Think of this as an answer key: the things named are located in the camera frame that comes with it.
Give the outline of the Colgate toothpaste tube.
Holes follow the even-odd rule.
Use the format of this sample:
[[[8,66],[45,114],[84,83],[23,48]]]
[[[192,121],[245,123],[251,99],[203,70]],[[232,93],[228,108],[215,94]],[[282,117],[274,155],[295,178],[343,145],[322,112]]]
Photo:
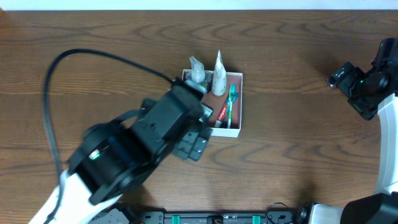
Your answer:
[[[221,125],[224,124],[225,121],[227,121],[227,123],[228,123],[228,111],[229,111],[229,108],[228,108],[228,97],[227,97],[227,99],[226,99],[225,103],[223,104],[223,106],[218,114],[218,117],[215,121],[216,128],[220,128]]]

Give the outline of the clear pump soap bottle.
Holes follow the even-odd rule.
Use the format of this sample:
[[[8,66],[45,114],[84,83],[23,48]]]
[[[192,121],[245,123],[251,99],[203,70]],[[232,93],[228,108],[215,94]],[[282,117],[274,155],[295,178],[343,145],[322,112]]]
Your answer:
[[[211,73],[206,71],[204,65],[194,56],[189,59],[191,70],[186,74],[185,78],[203,86],[208,93],[210,91]]]

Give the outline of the white lotion tube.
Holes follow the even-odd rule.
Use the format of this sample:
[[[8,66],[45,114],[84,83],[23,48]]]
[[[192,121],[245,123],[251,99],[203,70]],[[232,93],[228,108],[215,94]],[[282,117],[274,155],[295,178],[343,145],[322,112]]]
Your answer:
[[[215,69],[213,72],[213,83],[211,91],[216,96],[222,96],[226,92],[226,85],[227,75],[225,67],[223,65],[221,51],[219,50],[216,58]]]

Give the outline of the green white toothbrush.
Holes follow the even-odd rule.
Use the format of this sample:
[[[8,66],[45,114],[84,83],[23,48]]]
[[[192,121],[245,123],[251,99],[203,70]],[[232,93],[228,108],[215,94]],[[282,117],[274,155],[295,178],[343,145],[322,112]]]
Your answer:
[[[238,93],[236,92],[236,85],[231,84],[229,88],[229,95],[228,95],[228,123],[227,123],[227,128],[231,128],[232,124],[232,118],[233,118],[233,104],[236,101],[238,97]]]

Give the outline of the green white small packet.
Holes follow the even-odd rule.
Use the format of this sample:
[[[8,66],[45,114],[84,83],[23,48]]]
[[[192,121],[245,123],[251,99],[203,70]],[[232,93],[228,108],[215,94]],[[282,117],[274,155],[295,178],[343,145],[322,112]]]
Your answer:
[[[213,115],[213,108],[211,108],[210,106],[202,103],[201,104],[202,108],[203,108],[203,114],[201,116],[201,118],[199,119],[200,122],[204,123],[205,121],[209,121],[211,116]]]

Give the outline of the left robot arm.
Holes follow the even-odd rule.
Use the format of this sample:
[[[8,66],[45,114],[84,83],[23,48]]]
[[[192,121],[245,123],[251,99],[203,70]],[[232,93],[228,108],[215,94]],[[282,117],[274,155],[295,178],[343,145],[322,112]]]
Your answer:
[[[31,223],[88,223],[142,185],[167,156],[198,161],[212,132],[201,104],[205,93],[176,79],[160,100],[146,98],[139,110],[92,126]]]

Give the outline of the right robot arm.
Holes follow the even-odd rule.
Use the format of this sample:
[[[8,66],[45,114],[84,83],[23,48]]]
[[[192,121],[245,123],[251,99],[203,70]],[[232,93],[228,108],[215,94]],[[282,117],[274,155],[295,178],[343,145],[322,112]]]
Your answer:
[[[302,210],[299,223],[397,223],[397,39],[381,41],[371,69],[350,62],[327,83],[338,88],[365,120],[381,125],[379,172],[374,193],[344,207],[319,203]]]

